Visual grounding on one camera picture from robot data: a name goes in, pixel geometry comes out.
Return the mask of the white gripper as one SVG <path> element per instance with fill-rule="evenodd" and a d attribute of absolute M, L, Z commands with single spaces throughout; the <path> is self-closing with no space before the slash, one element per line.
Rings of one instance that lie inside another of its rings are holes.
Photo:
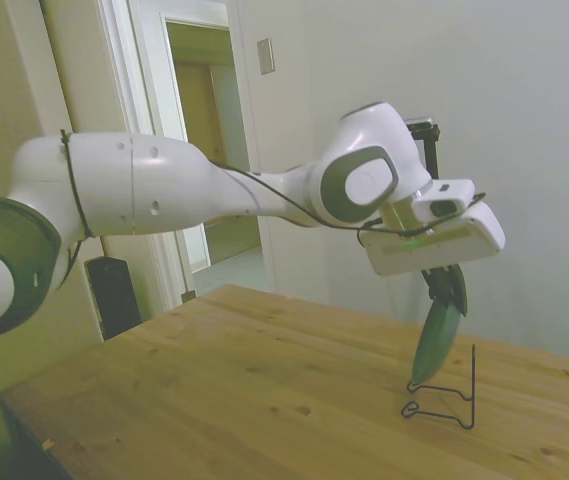
<path fill-rule="evenodd" d="M 499 253 L 505 246 L 505 240 L 498 219 L 484 202 L 417 236 L 404 238 L 389 233 L 361 234 L 368 259 L 377 275 L 390 276 L 423 270 L 429 298 L 443 303 L 448 302 L 449 278 L 451 300 L 462 316 L 468 313 L 468 300 L 466 282 L 459 264 Z M 448 270 L 439 268 L 448 265 Z"/>

